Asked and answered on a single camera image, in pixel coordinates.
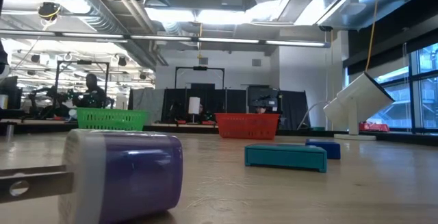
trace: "window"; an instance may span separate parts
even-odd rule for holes
[[[411,129],[414,133],[438,135],[438,43],[407,57],[411,67],[393,64],[396,67],[382,65],[375,70],[386,73],[401,67],[375,78],[394,103],[368,122],[387,124],[396,131]]]
[[[418,51],[418,63],[420,73],[427,73],[433,70],[438,70],[438,43],[425,47]]]
[[[407,83],[384,87],[395,102],[372,116],[368,122],[387,124],[394,128],[410,128],[412,126],[410,103],[411,96]]]
[[[431,77],[420,82],[422,125],[424,128],[438,128],[438,78]]]
[[[385,82],[402,79],[408,76],[409,76],[409,68],[406,66],[401,69],[395,70],[393,72],[387,73],[385,75],[376,77],[374,80],[376,80],[376,82],[378,82],[379,84],[382,84]]]

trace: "white wall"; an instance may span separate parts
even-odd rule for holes
[[[270,86],[280,88],[280,47],[271,55]]]
[[[198,66],[198,52],[175,50],[162,51],[163,57],[170,66],[158,66],[155,87],[174,88],[176,66]],[[270,85],[270,58],[264,52],[234,51],[202,51],[203,57],[209,58],[208,67],[224,68],[224,87],[231,89],[246,89],[247,85]],[[252,66],[252,59],[261,59],[261,66]],[[192,83],[215,84],[216,89],[222,88],[222,71],[193,71],[180,69],[178,71],[177,88],[190,88]]]
[[[325,59],[328,49],[280,47],[280,89],[305,91],[309,108],[326,99]],[[310,111],[313,127],[325,127],[324,105]]]
[[[331,101],[342,90],[345,71],[342,61],[348,58],[348,32],[338,32],[333,49],[280,47],[279,75],[281,90],[305,91],[309,108],[319,101]],[[326,123],[324,104],[310,111],[313,127],[331,129]]]

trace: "teal block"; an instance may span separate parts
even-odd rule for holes
[[[319,147],[288,144],[245,146],[245,166],[286,166],[327,172],[327,152]]]

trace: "white lamp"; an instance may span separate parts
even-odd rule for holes
[[[348,135],[336,134],[335,138],[376,140],[375,136],[360,136],[359,121],[366,121],[378,111],[394,102],[392,97],[367,73],[356,78],[336,98],[324,107],[328,119]]]
[[[192,122],[194,123],[194,115],[199,114],[199,107],[201,105],[201,98],[190,97],[189,99],[189,114],[192,115]]]

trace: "monitor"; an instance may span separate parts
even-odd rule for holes
[[[16,87],[18,77],[0,79],[0,95],[8,96],[8,109],[20,109],[22,91]]]

